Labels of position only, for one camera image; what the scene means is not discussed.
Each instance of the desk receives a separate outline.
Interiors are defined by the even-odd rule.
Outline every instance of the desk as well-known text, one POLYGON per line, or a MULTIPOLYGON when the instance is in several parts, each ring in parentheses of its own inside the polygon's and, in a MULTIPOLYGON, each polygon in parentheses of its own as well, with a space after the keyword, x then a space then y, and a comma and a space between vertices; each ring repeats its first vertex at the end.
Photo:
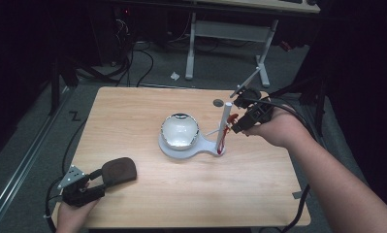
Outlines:
MULTIPOLYGON (((315 13, 320 12, 320 8, 316 5, 310 6, 306 0, 301 4, 278 1, 278 0, 198 0, 194 1, 208 4, 233 5, 248 8, 262 8, 278 11, 293 11, 299 13, 315 13)), ((233 39, 251 42, 263 43, 263 48, 259 55, 256 55, 256 66, 260 68, 260 79, 263 87, 269 87, 270 81, 265 67, 265 59, 271 45, 274 33, 276 31, 278 20, 273 20, 270 27, 249 26, 243 24, 224 23, 217 21, 196 20, 196 14, 192 14, 190 25, 190 46, 187 54, 185 77, 188 80, 193 79, 194 73, 194 57, 195 57, 195 37, 214 37, 221 39, 233 39)))
MULTIPOLYGON (((162 122, 175 113, 195 117, 204 134, 216 129, 223 108, 214 107, 213 100, 232 101, 231 93, 102 87, 72 163, 90 173, 107 161, 130 157, 138 178, 108 189, 86 227, 282 226, 293 220, 299 205, 293 192, 301 189, 287 150, 233 132, 220 157, 201 153, 178 160, 158 146, 162 122)), ((244 110, 234 107, 232 113, 242 116, 244 110)), ((305 207, 299 225, 309 223, 305 207)))

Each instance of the white base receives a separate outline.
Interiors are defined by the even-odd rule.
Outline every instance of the white base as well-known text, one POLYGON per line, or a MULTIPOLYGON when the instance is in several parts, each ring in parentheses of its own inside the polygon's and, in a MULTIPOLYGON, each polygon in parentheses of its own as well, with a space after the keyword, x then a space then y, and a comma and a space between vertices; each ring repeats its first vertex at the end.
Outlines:
POLYGON ((194 69, 194 53, 192 51, 187 56, 186 76, 185 76, 187 80, 193 80, 193 69, 194 69))
POLYGON ((225 149, 223 149, 221 154, 218 154, 216 149, 216 142, 209 141, 202 135, 201 132, 199 132, 198 134, 196 143, 187 150, 173 150, 169 148, 168 145, 164 142, 160 134, 159 134, 159 147, 166 155, 172 158, 178 158, 178 159, 189 158, 198 153, 209 153, 213 156, 221 156, 225 151, 225 149))

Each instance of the black device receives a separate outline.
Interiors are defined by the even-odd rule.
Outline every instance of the black device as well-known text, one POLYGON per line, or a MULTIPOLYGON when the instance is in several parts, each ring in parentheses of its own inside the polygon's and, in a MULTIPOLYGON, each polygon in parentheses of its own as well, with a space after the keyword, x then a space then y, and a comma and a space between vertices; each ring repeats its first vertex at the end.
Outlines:
POLYGON ((63 188, 63 201, 70 206, 81 207, 105 196, 108 187, 134 181, 137 178, 136 165, 128 157, 109 161, 101 169, 86 175, 72 165, 60 182, 58 189, 63 188), (87 183, 102 176, 103 184, 87 188, 87 183))
POLYGON ((242 87, 238 92, 238 98, 233 102, 238 108, 247 109, 236 123, 232 125, 232 130, 239 133, 251 128, 255 123, 266 123, 272 119, 273 106, 269 103, 260 102, 261 94, 253 88, 242 87))

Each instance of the dark background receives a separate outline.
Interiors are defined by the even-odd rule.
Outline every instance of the dark background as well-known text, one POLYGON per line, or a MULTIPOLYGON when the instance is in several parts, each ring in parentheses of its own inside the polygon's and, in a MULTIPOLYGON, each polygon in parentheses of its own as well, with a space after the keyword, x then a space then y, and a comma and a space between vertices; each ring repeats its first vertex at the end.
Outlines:
MULTIPOLYGON (((348 21, 284 20, 274 37, 311 45, 296 81, 328 79, 327 95, 371 188, 387 203, 387 0, 319 1, 322 16, 348 21)), ((140 36, 163 44, 178 35, 186 13, 131 8, 140 36)), ((0 150, 51 75, 62 50, 87 65, 117 60, 114 13, 84 1, 0 1, 0 150)))

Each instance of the hand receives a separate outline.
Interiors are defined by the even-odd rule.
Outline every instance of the hand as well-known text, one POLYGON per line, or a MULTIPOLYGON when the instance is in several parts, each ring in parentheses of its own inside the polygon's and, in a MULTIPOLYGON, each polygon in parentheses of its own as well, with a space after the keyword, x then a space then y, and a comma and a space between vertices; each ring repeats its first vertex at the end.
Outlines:
POLYGON ((76 233, 81 230, 89 213, 100 199, 87 203, 82 207, 69 206, 62 202, 57 214, 57 233, 76 233))
POLYGON ((287 149, 296 141, 311 139, 310 134, 299 120, 280 108, 274 108, 271 121, 254 125, 242 133, 247 136, 261 136, 270 144, 287 149))

